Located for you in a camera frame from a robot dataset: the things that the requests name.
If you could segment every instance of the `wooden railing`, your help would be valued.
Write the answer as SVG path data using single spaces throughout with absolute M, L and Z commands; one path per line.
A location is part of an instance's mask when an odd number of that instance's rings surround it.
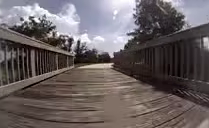
M 0 97 L 74 67 L 74 55 L 0 27 Z
M 117 52 L 114 65 L 131 75 L 209 93 L 209 24 Z

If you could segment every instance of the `handrail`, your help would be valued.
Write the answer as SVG path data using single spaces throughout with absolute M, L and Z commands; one path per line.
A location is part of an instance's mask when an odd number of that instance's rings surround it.
M 5 40 L 9 40 L 9 41 L 13 41 L 13 42 L 18 42 L 18 43 L 32 46 L 32 47 L 38 47 L 41 49 L 74 56 L 72 53 L 64 51 L 60 48 L 53 47 L 52 45 L 49 45 L 49 44 L 44 43 L 42 41 L 33 39 L 31 37 L 25 36 L 23 34 L 17 33 L 15 31 L 12 31 L 10 29 L 3 28 L 3 27 L 0 27 L 0 38 L 5 39 Z
M 209 92 L 209 23 L 116 52 L 114 65 L 131 75 Z
M 0 97 L 73 67 L 73 53 L 0 27 Z
M 204 37 L 208 35 L 209 35 L 209 23 L 147 41 L 146 43 L 142 43 L 140 45 L 134 46 L 132 49 L 129 49 L 128 51 L 145 49 L 159 45 L 166 45 L 168 43 L 173 43 L 180 40 Z

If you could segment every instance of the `blue sky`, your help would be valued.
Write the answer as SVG path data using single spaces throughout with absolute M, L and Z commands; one path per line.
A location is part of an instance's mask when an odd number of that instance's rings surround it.
M 209 0 L 165 0 L 186 15 L 192 26 L 209 22 Z M 0 0 L 0 23 L 19 17 L 47 17 L 62 34 L 71 34 L 89 47 L 112 54 L 123 48 L 133 30 L 133 0 Z

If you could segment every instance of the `tree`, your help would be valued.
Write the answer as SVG path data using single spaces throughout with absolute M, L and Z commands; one path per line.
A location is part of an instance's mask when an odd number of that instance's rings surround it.
M 84 62 L 85 63 L 97 63 L 98 62 L 98 50 L 97 49 L 88 49 L 84 53 Z
M 179 31 L 185 25 L 185 16 L 164 0 L 136 0 L 134 19 L 137 28 L 128 33 L 133 38 L 126 44 L 126 49 L 138 42 Z
M 87 51 L 86 43 L 81 43 L 81 40 L 77 41 L 76 47 L 74 49 L 75 52 L 75 63 L 82 63 L 82 59 L 84 57 L 85 51 Z
M 111 61 L 111 57 L 108 52 L 103 52 L 98 55 L 98 62 L 109 63 L 110 61 Z
M 68 46 L 68 51 L 70 52 L 72 50 L 72 45 L 74 43 L 74 38 L 73 37 L 69 37 L 67 42 L 68 42 L 68 45 L 67 45 Z
M 74 42 L 73 37 L 58 35 L 56 26 L 47 19 L 46 15 L 39 18 L 33 16 L 29 16 L 28 19 L 20 18 L 20 21 L 20 25 L 11 26 L 9 29 L 66 51 L 71 51 Z
M 39 18 L 34 16 L 29 16 L 28 19 L 20 18 L 20 21 L 22 24 L 14 25 L 9 29 L 45 42 L 48 35 L 56 34 L 56 26 L 47 20 L 46 15 Z

